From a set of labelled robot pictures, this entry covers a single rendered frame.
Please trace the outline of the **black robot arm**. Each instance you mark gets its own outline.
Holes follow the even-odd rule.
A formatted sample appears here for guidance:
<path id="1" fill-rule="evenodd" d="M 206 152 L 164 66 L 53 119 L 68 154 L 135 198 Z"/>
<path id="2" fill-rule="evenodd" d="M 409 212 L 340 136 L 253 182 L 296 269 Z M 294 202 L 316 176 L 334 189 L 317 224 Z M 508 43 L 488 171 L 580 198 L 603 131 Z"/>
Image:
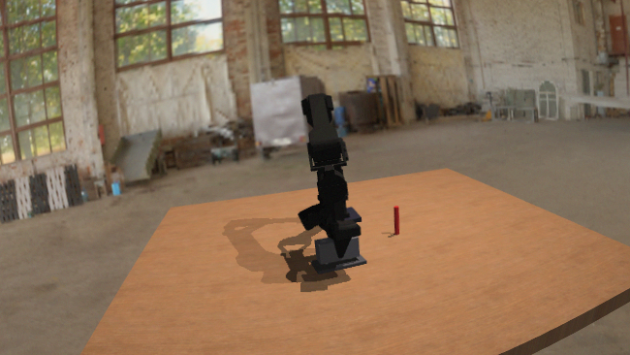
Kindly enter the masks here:
<path id="1" fill-rule="evenodd" d="M 307 143 L 307 150 L 310 170 L 317 171 L 318 193 L 328 203 L 340 202 L 349 195 L 347 181 L 341 168 L 347 166 L 349 156 L 345 141 L 338 138 L 337 130 L 331 126 L 333 111 L 331 96 L 326 93 L 310 94 L 300 102 L 302 114 L 306 114 L 307 122 L 313 128 L 309 133 L 310 143 Z M 327 224 L 332 223 L 329 205 L 326 202 L 322 206 L 319 203 L 298 213 L 305 230 L 313 229 L 325 219 Z"/>

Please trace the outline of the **dark red peg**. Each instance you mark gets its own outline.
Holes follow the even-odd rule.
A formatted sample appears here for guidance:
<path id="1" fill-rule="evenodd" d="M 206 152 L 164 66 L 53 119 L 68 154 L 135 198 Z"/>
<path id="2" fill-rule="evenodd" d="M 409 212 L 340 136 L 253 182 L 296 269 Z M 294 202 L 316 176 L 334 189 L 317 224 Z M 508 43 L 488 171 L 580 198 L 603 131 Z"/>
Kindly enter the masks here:
<path id="1" fill-rule="evenodd" d="M 394 232 L 399 235 L 399 210 L 398 207 L 394 207 Z"/>

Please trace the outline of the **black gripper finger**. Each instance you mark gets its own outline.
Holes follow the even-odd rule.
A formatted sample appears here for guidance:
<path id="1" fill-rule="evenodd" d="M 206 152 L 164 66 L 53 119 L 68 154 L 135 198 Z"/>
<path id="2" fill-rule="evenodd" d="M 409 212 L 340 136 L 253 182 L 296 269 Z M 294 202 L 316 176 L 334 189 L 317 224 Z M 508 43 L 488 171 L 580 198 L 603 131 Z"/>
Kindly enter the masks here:
<path id="1" fill-rule="evenodd" d="M 329 233 L 329 227 L 330 227 L 330 224 L 323 225 L 323 224 L 321 223 L 321 224 L 319 224 L 319 226 L 320 226 L 323 230 L 325 230 L 327 234 Z"/>
<path id="2" fill-rule="evenodd" d="M 339 259 L 344 257 L 344 254 L 351 239 L 352 238 L 334 241 L 334 247 Z"/>

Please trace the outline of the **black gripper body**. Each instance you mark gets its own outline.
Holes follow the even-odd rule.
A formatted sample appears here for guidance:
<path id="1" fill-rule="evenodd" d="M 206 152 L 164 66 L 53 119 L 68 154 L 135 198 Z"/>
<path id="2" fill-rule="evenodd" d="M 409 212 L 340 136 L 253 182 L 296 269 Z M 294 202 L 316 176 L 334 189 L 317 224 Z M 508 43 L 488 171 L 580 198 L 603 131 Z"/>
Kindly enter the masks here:
<path id="1" fill-rule="evenodd" d="M 324 201 L 320 195 L 317 195 L 318 200 L 320 201 L 321 206 L 324 204 Z M 349 212 L 347 211 L 346 201 L 348 201 L 348 195 L 346 195 L 343 200 L 337 203 L 328 203 L 332 223 L 330 223 L 329 233 L 330 237 L 335 240 L 343 240 L 348 238 L 353 238 L 360 236 L 362 234 L 361 226 L 359 226 L 352 219 L 344 220 L 349 217 Z"/>

